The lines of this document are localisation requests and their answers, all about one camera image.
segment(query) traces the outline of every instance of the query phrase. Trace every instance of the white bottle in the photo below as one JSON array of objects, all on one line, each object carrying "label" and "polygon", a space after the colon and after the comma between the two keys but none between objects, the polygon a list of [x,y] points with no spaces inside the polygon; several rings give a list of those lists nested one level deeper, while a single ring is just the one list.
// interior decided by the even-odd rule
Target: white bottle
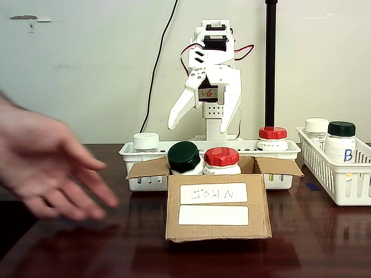
[{"label": "white bottle", "polygon": [[309,118],[305,121],[305,133],[316,147],[324,150],[329,120],[322,118]]},{"label": "white bottle", "polygon": [[213,148],[205,153],[205,175],[237,175],[241,174],[238,165],[239,154],[231,148]]},{"label": "white bottle", "polygon": [[189,141],[174,144],[168,152],[168,162],[173,175],[202,175],[205,166],[197,146]]},{"label": "white bottle", "polygon": [[260,141],[256,144],[259,151],[287,151],[288,133],[281,127],[263,127],[259,130]]},{"label": "white bottle", "polygon": [[154,132],[143,132],[133,135],[135,152],[158,152],[160,137]]},{"label": "white bottle", "polygon": [[[349,122],[330,122],[326,138],[325,153],[333,163],[354,163],[356,140],[355,125]],[[352,174],[346,174],[346,181]]]}]

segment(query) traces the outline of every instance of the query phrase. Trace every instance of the black metal pole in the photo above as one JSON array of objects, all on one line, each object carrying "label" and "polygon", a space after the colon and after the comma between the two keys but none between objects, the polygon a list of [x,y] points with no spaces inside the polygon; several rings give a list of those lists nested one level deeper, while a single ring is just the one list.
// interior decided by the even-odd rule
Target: black metal pole
[{"label": "black metal pole", "polygon": [[278,0],[265,0],[265,126],[274,126],[277,3]]}]

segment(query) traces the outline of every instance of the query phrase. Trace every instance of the cardboard box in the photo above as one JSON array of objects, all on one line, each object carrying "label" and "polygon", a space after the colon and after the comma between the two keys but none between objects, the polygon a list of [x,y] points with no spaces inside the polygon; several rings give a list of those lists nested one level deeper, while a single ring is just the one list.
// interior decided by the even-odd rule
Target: cardboard box
[{"label": "cardboard box", "polygon": [[294,161],[240,157],[239,175],[170,175],[167,157],[136,163],[126,179],[168,177],[166,239],[272,237],[263,174],[303,174]]}]

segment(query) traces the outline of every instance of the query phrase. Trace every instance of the white cap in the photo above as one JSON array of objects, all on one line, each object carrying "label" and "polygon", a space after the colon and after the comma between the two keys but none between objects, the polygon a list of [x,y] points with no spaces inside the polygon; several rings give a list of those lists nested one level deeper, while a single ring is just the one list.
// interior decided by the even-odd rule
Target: white cap
[{"label": "white cap", "polygon": [[322,118],[309,118],[305,121],[305,130],[307,132],[323,133],[329,128],[329,120]]},{"label": "white cap", "polygon": [[157,149],[160,136],[154,132],[143,132],[133,135],[134,149]]}]

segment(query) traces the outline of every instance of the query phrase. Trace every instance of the red wire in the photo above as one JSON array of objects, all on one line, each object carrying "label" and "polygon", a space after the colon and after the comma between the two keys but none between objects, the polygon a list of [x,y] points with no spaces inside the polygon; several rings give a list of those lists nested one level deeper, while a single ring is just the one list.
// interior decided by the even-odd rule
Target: red wire
[{"label": "red wire", "polygon": [[241,52],[241,51],[243,51],[243,50],[245,50],[245,49],[247,49],[249,47],[251,47],[251,48],[249,49],[249,51],[245,55],[243,55],[241,58],[235,58],[234,60],[235,61],[241,61],[244,58],[246,58],[254,50],[255,45],[248,45],[248,46],[245,46],[245,47],[243,47],[241,49],[235,50],[235,52],[237,51],[236,53],[239,53],[239,52]]},{"label": "red wire", "polygon": [[183,69],[184,69],[184,71],[186,72],[186,74],[187,75],[189,75],[190,73],[188,72],[188,69],[187,69],[187,67],[186,67],[186,65],[184,64],[184,62],[183,62],[183,58],[182,58],[182,55],[185,53],[185,52],[187,52],[187,51],[189,51],[192,47],[194,47],[194,46],[198,46],[198,47],[200,47],[201,49],[203,49],[203,46],[202,45],[200,45],[199,43],[192,43],[192,44],[190,44],[190,45],[188,45],[185,49],[183,49],[183,51],[180,53],[180,64],[181,64],[181,66],[183,67]]},{"label": "red wire", "polygon": [[239,52],[242,52],[242,51],[244,51],[244,50],[246,50],[247,48],[254,48],[255,47],[255,45],[246,45],[246,46],[244,46],[244,47],[242,47],[242,48],[240,48],[240,49],[235,49],[234,50],[234,52],[235,53],[239,53]]}]

